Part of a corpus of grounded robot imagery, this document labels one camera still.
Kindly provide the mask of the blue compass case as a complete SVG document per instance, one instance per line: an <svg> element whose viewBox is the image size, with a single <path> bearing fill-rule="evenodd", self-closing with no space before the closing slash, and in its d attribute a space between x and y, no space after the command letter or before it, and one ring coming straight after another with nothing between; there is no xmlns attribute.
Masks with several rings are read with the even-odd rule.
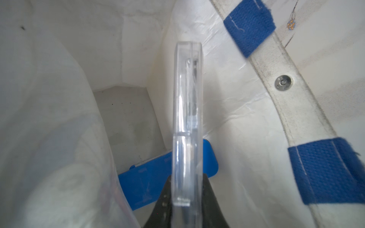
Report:
<svg viewBox="0 0 365 228"><path fill-rule="evenodd" d="M158 200L172 174L172 151L118 175L123 193L133 211Z"/></svg>

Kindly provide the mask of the white canvas cartoon tote bag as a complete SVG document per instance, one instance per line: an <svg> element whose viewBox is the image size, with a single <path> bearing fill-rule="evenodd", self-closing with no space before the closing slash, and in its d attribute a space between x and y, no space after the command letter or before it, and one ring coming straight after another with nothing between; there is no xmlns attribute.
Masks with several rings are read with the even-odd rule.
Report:
<svg viewBox="0 0 365 228"><path fill-rule="evenodd" d="M364 227L364 1L1 1L1 227L149 218L118 174L173 148L180 41L228 225Z"/></svg>

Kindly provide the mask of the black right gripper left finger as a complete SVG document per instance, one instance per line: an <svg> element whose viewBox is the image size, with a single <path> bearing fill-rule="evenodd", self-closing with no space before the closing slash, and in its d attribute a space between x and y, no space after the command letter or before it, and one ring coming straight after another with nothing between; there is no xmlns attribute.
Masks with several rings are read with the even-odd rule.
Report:
<svg viewBox="0 0 365 228"><path fill-rule="evenodd" d="M144 228L171 228L172 210L170 175Z"/></svg>

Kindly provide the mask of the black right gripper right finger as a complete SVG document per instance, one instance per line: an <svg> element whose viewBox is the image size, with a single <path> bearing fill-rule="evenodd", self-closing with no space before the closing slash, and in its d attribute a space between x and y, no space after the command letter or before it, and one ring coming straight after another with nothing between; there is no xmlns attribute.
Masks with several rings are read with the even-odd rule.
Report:
<svg viewBox="0 0 365 228"><path fill-rule="evenodd" d="M205 173L202 176L201 207L203 228L229 228Z"/></svg>

